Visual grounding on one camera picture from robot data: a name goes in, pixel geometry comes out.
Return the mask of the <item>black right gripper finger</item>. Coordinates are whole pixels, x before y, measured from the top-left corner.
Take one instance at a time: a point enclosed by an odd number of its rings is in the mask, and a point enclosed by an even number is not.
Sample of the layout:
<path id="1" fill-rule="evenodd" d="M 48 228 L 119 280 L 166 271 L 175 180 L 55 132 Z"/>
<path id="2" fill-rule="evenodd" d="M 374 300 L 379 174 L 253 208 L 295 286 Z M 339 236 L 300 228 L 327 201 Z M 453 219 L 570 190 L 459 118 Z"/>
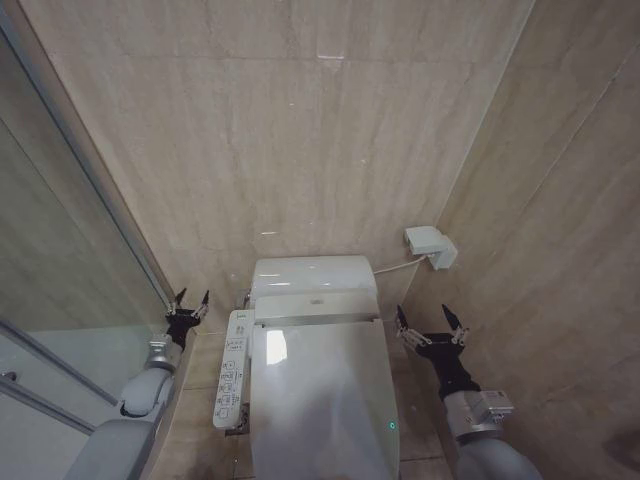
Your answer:
<path id="1" fill-rule="evenodd" d="M 412 349 L 426 346 L 426 337 L 409 327 L 406 315 L 400 304 L 396 306 L 395 324 L 397 330 L 396 336 L 401 338 L 406 345 Z"/>
<path id="2" fill-rule="evenodd" d="M 469 329 L 462 325 L 457 315 L 451 311 L 447 305 L 442 304 L 442 310 L 446 321 L 452 330 L 451 342 L 456 345 L 464 345 L 466 343 L 466 336 Z"/>

